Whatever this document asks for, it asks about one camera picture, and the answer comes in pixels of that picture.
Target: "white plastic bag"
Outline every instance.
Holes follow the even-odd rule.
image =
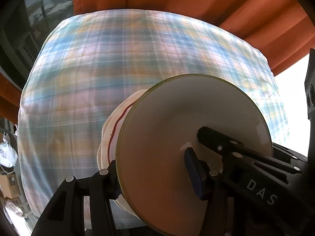
[[[15,166],[18,160],[16,151],[9,143],[0,143],[0,164],[7,168]]]

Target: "plaid tablecloth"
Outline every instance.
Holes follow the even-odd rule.
[[[40,216],[69,175],[92,176],[102,126],[132,93],[180,74],[223,78],[243,90],[282,144],[288,125],[266,58],[208,23],[171,13],[98,11],[62,21],[23,89],[18,151],[24,191]],[[142,225],[112,204],[117,228]],[[89,208],[89,199],[85,199]],[[90,227],[89,212],[85,212]]]

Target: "curtain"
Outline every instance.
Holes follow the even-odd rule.
[[[17,124],[21,91],[0,74],[0,117]]]
[[[315,47],[315,27],[297,0],[73,0],[73,4],[75,14],[130,8],[200,19],[259,49],[274,75]]]

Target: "white lettering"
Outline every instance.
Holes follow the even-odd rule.
[[[258,193],[256,193],[256,195],[260,195],[261,198],[263,198],[264,194],[265,194],[265,190],[266,190],[266,188],[261,189]]]
[[[267,201],[269,205],[272,205],[272,204],[275,203],[273,197],[276,198],[276,199],[278,198],[275,194],[271,195],[271,196],[270,196],[271,201],[269,201],[269,200]]]
[[[256,186],[256,182],[251,179],[250,182],[249,182],[249,184],[248,184],[248,186],[247,186],[247,189],[253,190],[253,189],[255,188],[255,186]]]

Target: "silver bolt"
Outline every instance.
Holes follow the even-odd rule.
[[[216,170],[210,170],[209,174],[210,174],[210,176],[217,176],[219,173]]]
[[[100,175],[104,176],[108,174],[108,170],[107,169],[102,169],[100,170]]]
[[[236,153],[236,152],[233,152],[232,153],[235,157],[237,158],[243,158],[243,155],[239,154],[239,153]]]
[[[67,182],[71,182],[71,181],[73,181],[73,179],[74,179],[73,176],[67,176],[67,177],[66,177],[66,181],[67,181]]]

